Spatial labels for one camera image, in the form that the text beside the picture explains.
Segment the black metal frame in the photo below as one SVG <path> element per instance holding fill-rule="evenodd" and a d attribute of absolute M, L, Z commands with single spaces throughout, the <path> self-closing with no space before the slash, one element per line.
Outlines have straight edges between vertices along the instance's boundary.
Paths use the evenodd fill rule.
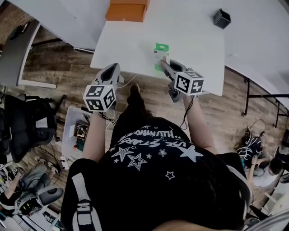
<path fill-rule="evenodd" d="M 247 98 L 246 98 L 246 107 L 245 107 L 245 112 L 242 112 L 242 116 L 246 116 L 247 112 L 248 112 L 248 104 L 249 104 L 249 98 L 265 98 L 268 100 L 268 98 L 289 98 L 289 94 L 268 94 L 268 95 L 250 95 L 250 79 L 246 78 L 244 79 L 244 82 L 247 83 Z M 277 111 L 277 117 L 276 117 L 276 123 L 273 124 L 273 126 L 276 128 L 277 124 L 278 124 L 278 119 L 279 116 L 285 116 L 285 117 L 289 117 L 288 112 L 283 111 L 280 108 L 280 101 L 276 99 L 276 103 L 278 103 L 278 105 L 276 105 L 275 103 L 273 103 L 272 101 L 268 100 L 270 103 L 272 103 L 273 105 L 275 105 L 276 107 L 278 107 L 278 111 Z"/>

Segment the dark hair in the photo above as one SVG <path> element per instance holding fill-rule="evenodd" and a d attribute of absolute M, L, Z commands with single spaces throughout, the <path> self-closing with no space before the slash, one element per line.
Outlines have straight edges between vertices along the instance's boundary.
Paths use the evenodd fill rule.
<path fill-rule="evenodd" d="M 269 168 L 274 175 L 279 174 L 283 168 L 282 161 L 278 158 L 273 158 L 273 160 L 270 161 Z"/>

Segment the black office chair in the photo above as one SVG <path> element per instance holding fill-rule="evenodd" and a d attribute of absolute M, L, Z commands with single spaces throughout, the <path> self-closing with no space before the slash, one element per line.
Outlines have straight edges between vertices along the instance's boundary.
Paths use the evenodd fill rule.
<path fill-rule="evenodd" d="M 55 109 L 50 107 L 52 99 L 6 95 L 5 109 L 0 109 L 0 154 L 11 153 L 18 163 L 33 147 L 49 144 L 56 136 L 56 113 L 66 96 L 63 95 Z"/>

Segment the plastic storage bin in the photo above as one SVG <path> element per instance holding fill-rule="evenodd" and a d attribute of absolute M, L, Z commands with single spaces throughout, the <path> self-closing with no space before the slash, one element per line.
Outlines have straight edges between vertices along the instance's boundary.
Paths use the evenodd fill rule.
<path fill-rule="evenodd" d="M 82 120 L 86 122 L 83 114 L 91 116 L 91 113 L 83 111 L 75 106 L 68 107 L 63 130 L 61 151 L 64 156 L 72 161 L 82 158 L 82 151 L 73 148 L 76 144 L 76 137 L 73 135 L 73 132 L 77 121 Z"/>

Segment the orange box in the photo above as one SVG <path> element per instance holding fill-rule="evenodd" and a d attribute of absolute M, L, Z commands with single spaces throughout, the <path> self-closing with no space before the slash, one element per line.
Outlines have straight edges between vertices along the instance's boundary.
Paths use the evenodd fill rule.
<path fill-rule="evenodd" d="M 143 22 L 150 0 L 111 0 L 107 21 Z"/>

